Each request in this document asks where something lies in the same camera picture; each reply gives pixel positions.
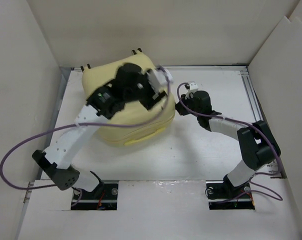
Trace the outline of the yellow suitcase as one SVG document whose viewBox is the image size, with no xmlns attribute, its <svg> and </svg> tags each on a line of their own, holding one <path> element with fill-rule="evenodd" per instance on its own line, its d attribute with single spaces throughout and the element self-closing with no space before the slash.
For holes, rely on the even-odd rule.
<svg viewBox="0 0 302 240">
<path fill-rule="evenodd" d="M 82 66 L 81 83 L 85 98 L 87 99 L 96 88 L 112 80 L 118 68 L 125 63 L 140 66 L 142 72 L 156 68 L 141 48 L 133 50 L 131 56 L 115 62 L 96 67 Z M 163 90 L 168 92 L 167 97 L 152 109 L 145 109 L 139 101 L 126 103 L 122 111 L 108 120 L 110 125 L 101 126 L 94 136 L 110 146 L 122 147 L 145 141 L 164 131 L 174 119 L 175 98 L 170 86 L 163 87 Z"/>
</svg>

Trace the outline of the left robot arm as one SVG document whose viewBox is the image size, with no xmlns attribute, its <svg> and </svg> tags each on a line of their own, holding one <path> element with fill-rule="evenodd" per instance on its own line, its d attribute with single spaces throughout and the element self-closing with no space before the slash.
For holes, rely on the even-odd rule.
<svg viewBox="0 0 302 240">
<path fill-rule="evenodd" d="M 46 149 L 36 150 L 33 160 L 60 190 L 77 188 L 98 198 L 103 181 L 93 171 L 74 167 L 73 158 L 100 127 L 110 125 L 108 121 L 127 103 L 139 101 L 151 110 L 168 96 L 163 87 L 169 87 L 171 80 L 171 74 L 161 66 L 143 72 L 133 63 L 121 65 L 113 79 L 97 87 L 86 99 L 71 129 Z"/>
</svg>

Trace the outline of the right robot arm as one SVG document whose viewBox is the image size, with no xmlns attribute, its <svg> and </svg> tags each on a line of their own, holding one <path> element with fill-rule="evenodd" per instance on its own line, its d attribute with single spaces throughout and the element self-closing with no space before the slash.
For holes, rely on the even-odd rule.
<svg viewBox="0 0 302 240">
<path fill-rule="evenodd" d="M 209 199 L 233 199 L 245 188 L 257 171 L 281 155 L 269 126 L 263 120 L 247 123 L 225 117 L 213 110 L 206 91 L 197 90 L 178 96 L 176 111 L 181 116 L 193 115 L 198 124 L 212 133 L 219 133 L 238 141 L 241 160 L 223 177 L 222 183 L 207 186 Z"/>
</svg>

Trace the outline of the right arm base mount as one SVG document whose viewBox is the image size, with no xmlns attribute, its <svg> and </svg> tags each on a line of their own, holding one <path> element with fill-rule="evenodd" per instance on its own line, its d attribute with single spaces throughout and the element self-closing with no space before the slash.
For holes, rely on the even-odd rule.
<svg viewBox="0 0 302 240">
<path fill-rule="evenodd" d="M 223 188 L 221 180 L 208 180 L 205 186 L 210 210 L 255 210 L 248 182 L 230 191 Z"/>
</svg>

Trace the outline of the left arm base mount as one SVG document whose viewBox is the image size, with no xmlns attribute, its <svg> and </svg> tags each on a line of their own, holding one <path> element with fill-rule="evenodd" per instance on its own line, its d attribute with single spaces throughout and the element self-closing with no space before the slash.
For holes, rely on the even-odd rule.
<svg viewBox="0 0 302 240">
<path fill-rule="evenodd" d="M 90 192 L 73 189 L 72 211 L 116 211 L 118 206 L 118 181 L 106 181 L 102 192 L 92 196 Z"/>
</svg>

